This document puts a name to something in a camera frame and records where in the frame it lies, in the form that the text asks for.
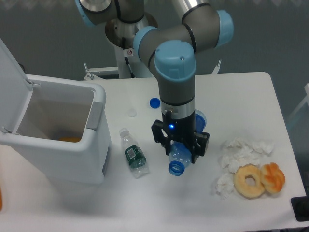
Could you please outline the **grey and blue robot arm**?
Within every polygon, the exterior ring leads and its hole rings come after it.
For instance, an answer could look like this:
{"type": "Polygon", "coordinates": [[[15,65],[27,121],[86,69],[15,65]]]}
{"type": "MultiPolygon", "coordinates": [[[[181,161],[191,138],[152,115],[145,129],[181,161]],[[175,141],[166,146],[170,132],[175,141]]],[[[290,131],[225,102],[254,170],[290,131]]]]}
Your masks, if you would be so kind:
{"type": "Polygon", "coordinates": [[[183,143],[195,163],[205,154],[210,138],[195,128],[195,55],[232,40],[230,14],[213,9],[207,0],[175,0],[181,23],[160,30],[142,0],[78,0],[75,4],[86,24],[105,23],[108,40],[133,50],[156,78],[162,120],[152,125],[154,140],[166,154],[171,152],[172,141],[183,143]]]}

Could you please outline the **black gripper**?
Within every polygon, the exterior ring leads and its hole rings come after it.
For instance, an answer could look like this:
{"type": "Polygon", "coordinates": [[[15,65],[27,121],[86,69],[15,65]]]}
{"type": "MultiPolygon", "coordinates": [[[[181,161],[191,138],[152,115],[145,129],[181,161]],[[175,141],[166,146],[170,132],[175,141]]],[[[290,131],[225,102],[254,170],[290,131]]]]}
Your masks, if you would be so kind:
{"type": "Polygon", "coordinates": [[[195,113],[188,117],[173,119],[171,114],[162,114],[163,121],[155,120],[151,126],[154,141],[165,149],[166,155],[171,152],[171,140],[183,143],[191,153],[191,163],[203,157],[208,149],[210,134],[195,131],[195,113]]]}

